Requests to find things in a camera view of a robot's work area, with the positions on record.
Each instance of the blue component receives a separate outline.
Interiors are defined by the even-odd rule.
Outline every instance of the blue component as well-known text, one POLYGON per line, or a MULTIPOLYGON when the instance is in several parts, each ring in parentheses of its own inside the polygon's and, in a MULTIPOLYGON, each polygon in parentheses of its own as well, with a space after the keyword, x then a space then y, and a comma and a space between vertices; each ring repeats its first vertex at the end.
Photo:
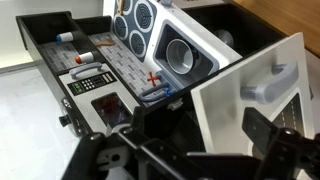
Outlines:
POLYGON ((56 40, 57 40, 58 42, 62 42, 62 39, 61 39, 60 34, 56 36, 56 40))
POLYGON ((170 88, 165 88, 165 92, 167 97, 172 95, 172 91, 170 90, 170 88))

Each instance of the screw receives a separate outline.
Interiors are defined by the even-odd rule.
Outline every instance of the screw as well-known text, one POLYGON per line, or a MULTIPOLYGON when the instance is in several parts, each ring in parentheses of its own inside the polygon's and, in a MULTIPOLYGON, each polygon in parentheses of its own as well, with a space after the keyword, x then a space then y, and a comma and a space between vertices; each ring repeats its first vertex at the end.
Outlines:
POLYGON ((201 177, 198 180, 213 180, 212 178, 201 177))
POLYGON ((285 132, 290 135, 294 134, 294 131, 292 129, 286 129, 285 132))
POLYGON ((129 133, 131 133, 132 132, 132 128, 126 128, 124 131, 123 131, 123 133, 125 133, 125 134, 129 134, 129 133))
POLYGON ((90 137, 91 140, 96 140, 101 136, 101 134, 94 134, 90 137))

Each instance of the white floor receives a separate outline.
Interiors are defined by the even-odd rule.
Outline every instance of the white floor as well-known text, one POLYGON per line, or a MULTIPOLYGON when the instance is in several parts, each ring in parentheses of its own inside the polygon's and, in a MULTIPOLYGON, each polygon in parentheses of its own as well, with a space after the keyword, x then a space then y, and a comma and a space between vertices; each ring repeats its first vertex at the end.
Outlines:
POLYGON ((0 179, 60 179, 78 139, 38 69, 0 75, 0 179))

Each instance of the red marking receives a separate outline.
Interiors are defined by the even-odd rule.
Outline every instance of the red marking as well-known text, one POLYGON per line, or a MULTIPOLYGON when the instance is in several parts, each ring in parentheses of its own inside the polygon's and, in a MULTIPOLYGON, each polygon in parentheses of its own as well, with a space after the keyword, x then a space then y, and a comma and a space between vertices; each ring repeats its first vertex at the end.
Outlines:
POLYGON ((80 56, 77 56, 76 58, 74 58, 74 60, 78 63, 78 64, 81 64, 81 58, 80 56))
POLYGON ((150 78, 147 79, 147 81, 152 81, 152 86, 155 87, 156 83, 154 82, 155 80, 158 80, 157 76, 152 76, 152 72, 149 72, 150 78))

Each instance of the control panel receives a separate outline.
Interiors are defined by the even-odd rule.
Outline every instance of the control panel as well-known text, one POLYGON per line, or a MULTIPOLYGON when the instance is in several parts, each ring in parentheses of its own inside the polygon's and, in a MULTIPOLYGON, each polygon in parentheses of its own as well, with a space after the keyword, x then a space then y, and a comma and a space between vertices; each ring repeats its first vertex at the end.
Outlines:
POLYGON ((74 96, 117 81, 110 71, 68 84, 74 96))

